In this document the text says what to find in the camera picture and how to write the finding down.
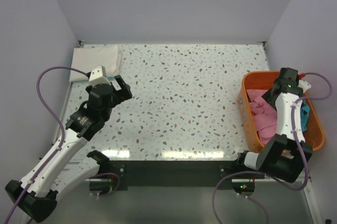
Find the pink t shirt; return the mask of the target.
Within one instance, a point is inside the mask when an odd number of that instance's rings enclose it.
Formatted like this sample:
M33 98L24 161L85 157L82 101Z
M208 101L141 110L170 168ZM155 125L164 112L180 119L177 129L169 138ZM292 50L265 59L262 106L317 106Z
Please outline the pink t shirt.
M266 145L276 134L277 112L264 99L267 90L248 89L247 96L256 132L262 144Z

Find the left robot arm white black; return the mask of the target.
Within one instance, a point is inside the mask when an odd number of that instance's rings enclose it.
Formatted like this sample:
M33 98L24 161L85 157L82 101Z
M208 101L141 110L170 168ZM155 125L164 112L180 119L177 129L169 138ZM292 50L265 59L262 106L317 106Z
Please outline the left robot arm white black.
M60 139L40 162L21 180L11 180L5 190L15 207L36 222L44 221L56 208L60 192L55 179L72 157L98 133L110 119L112 109L132 98L130 86L115 76L120 89L106 77L89 75L88 100L72 114L66 124L59 122Z

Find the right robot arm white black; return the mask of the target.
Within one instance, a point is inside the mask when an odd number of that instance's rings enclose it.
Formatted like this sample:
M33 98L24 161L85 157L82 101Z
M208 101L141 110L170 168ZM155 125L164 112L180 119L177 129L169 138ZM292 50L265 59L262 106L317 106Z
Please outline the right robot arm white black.
M251 72L242 79L237 97L249 149L238 154L229 172L247 178L253 171L263 172L286 182L295 182L308 167L313 148L306 143L301 126L303 97L311 85L303 80L304 74L291 68L278 72ZM265 90L263 104L276 113L276 132L268 143L257 137L248 96L249 89Z

